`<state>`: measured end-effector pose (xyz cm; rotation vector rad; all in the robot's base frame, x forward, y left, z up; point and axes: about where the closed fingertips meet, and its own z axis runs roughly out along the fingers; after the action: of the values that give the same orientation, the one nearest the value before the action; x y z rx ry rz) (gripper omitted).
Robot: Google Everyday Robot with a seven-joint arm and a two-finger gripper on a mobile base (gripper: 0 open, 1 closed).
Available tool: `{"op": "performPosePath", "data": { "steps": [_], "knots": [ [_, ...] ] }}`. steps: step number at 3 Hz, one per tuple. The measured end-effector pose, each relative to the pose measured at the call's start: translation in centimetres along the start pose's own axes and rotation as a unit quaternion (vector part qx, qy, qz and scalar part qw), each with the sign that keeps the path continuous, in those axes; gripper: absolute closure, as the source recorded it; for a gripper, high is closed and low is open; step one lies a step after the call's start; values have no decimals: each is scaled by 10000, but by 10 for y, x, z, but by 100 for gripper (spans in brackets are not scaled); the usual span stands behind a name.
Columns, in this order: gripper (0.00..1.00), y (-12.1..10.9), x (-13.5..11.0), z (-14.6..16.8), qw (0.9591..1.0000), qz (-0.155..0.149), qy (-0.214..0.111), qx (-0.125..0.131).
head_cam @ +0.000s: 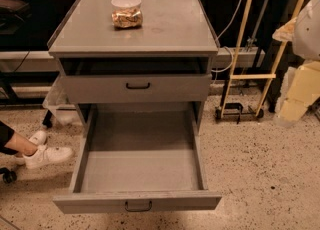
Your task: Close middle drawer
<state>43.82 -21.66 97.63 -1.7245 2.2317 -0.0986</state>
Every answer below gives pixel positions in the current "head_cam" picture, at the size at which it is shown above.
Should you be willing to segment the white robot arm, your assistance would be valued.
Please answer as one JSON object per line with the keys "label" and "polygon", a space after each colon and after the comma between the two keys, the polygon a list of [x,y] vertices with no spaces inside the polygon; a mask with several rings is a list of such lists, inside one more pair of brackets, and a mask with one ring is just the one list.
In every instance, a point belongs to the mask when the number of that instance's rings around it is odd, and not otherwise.
{"label": "white robot arm", "polygon": [[277,29],[272,38],[291,42],[293,53],[304,60],[289,82],[275,122],[289,127],[320,98],[320,0],[310,0],[297,17]]}

